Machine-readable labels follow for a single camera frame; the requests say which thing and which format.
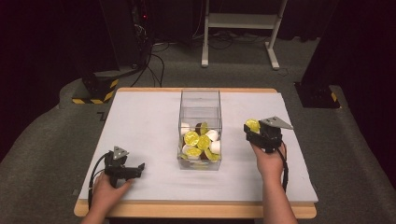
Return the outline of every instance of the table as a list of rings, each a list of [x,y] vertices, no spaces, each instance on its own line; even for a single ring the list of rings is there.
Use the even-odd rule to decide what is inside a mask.
[[[265,49],[270,58],[274,70],[279,69],[279,63],[274,52],[276,35],[282,22],[283,12],[285,11],[288,0],[282,0],[279,11],[275,15],[258,15],[258,14],[231,14],[231,13],[210,13],[209,1],[206,0],[205,8],[205,27],[204,27],[204,44],[202,50],[201,66],[209,66],[209,47],[208,35],[209,27],[222,28],[244,28],[244,29],[263,29],[273,30],[269,42],[265,42]]]
[[[146,169],[109,217],[262,217],[261,177],[254,154],[244,139],[246,118],[241,114],[258,119],[277,115],[290,123],[286,107],[281,94],[273,89],[217,90],[220,90],[223,120],[220,168],[218,171],[181,171],[177,163],[181,89],[118,89],[78,196],[75,214],[83,217],[88,212],[88,181],[94,164],[118,146],[130,152],[126,166],[136,167],[145,162]],[[254,104],[256,109],[248,108],[247,104]],[[146,141],[145,137],[153,133],[158,141]],[[297,218],[312,218],[317,213],[318,197],[309,181],[304,157],[294,131],[282,130],[282,133],[288,143],[287,194],[292,210]]]

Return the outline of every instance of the white table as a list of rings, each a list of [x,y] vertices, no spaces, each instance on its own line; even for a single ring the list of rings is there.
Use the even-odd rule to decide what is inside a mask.
[[[262,217],[262,180],[245,139],[247,119],[278,116],[290,122],[282,95],[272,89],[220,89],[222,162],[218,171],[180,170],[177,162],[181,89],[121,88],[117,91],[75,207],[88,212],[93,166],[114,146],[129,151],[127,167],[146,163],[141,178],[110,217]],[[293,130],[288,145],[287,195],[297,218],[316,215],[318,201]],[[104,168],[100,163],[97,168]]]

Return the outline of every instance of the hand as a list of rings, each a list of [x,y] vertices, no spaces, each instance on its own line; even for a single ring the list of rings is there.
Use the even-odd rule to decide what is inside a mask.
[[[131,187],[133,181],[129,179],[121,187],[115,189],[110,185],[110,176],[101,173],[96,177],[93,185],[92,205],[81,223],[102,223],[106,214]]]
[[[251,144],[257,157],[257,168],[262,175],[262,181],[271,183],[280,183],[280,177],[283,172],[283,162],[277,151],[273,153],[265,153],[261,148]],[[284,143],[279,147],[280,152],[286,158],[286,146]]]
[[[120,200],[122,195],[131,187],[133,179],[126,181],[118,189],[110,185],[110,176],[101,173],[93,185],[92,209],[99,207],[106,213]]]

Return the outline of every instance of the black curtain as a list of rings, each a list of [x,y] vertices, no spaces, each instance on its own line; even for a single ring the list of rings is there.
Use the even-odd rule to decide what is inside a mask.
[[[0,3],[0,161],[38,116],[59,103],[59,92],[79,78],[61,48],[60,1]]]
[[[303,42],[321,37],[339,0],[289,0],[285,8],[278,38]]]
[[[361,133],[396,187],[396,3],[340,1],[302,84],[339,85]]]

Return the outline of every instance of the clear plastic container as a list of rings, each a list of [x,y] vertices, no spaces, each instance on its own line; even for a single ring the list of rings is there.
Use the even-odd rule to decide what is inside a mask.
[[[182,170],[217,171],[221,164],[218,90],[182,90],[177,160]]]

